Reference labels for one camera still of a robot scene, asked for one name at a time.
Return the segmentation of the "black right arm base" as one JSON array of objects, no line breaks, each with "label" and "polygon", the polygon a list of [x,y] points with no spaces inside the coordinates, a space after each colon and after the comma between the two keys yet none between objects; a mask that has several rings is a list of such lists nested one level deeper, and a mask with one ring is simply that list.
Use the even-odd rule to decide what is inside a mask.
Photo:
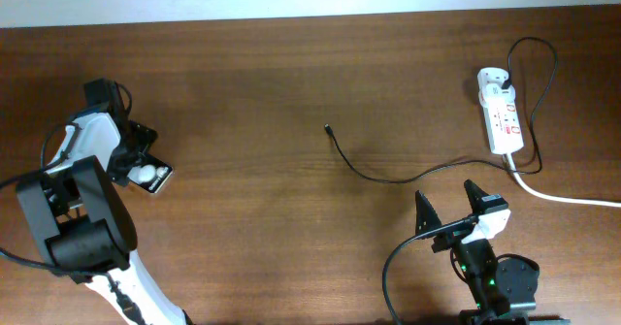
[{"label": "black right arm base", "polygon": [[559,315],[534,315],[539,265],[517,254],[493,262],[460,262],[461,278],[468,284],[476,309],[462,310],[459,323],[467,325],[570,325]]}]

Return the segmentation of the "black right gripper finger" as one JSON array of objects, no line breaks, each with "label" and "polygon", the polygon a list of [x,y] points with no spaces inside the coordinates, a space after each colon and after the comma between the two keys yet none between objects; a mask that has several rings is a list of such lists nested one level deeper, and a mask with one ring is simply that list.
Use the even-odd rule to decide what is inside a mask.
[{"label": "black right gripper finger", "polygon": [[496,202],[496,196],[486,193],[472,180],[467,179],[464,182],[464,188],[468,196],[468,200],[473,214],[485,214],[490,208],[494,206]]},{"label": "black right gripper finger", "polygon": [[415,192],[415,205],[415,235],[420,239],[428,239],[434,235],[437,229],[441,228],[441,220],[434,207],[421,191]]}]

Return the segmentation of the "black smartphone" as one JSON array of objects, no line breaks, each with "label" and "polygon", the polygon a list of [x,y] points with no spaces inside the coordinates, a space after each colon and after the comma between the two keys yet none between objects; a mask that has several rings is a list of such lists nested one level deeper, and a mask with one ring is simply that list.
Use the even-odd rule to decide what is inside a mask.
[{"label": "black smartphone", "polygon": [[160,159],[146,154],[128,173],[131,182],[149,194],[157,194],[174,173],[174,168]]}]

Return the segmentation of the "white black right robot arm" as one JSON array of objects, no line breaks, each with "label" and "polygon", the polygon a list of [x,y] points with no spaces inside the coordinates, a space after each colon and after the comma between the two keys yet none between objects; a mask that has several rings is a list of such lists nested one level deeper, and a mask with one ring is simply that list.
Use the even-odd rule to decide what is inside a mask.
[{"label": "white black right robot arm", "polygon": [[451,252],[479,309],[501,315],[508,312],[509,305],[496,282],[498,262],[490,241],[507,226],[508,202],[499,194],[486,193],[470,179],[464,182],[464,188],[472,212],[446,224],[441,223],[426,196],[416,192],[415,233],[423,240],[431,239],[435,253]]}]

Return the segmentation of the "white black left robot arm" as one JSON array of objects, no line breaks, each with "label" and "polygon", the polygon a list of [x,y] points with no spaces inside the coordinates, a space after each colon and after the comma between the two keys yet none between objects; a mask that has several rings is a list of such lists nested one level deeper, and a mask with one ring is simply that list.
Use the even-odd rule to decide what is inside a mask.
[{"label": "white black left robot arm", "polygon": [[174,172],[150,154],[155,130],[130,119],[131,92],[99,79],[83,87],[84,110],[62,124],[65,137],[52,159],[18,176],[16,196],[42,257],[15,262],[67,276],[106,300],[128,324],[188,324],[138,253],[138,236],[116,191],[136,184],[158,193]]}]

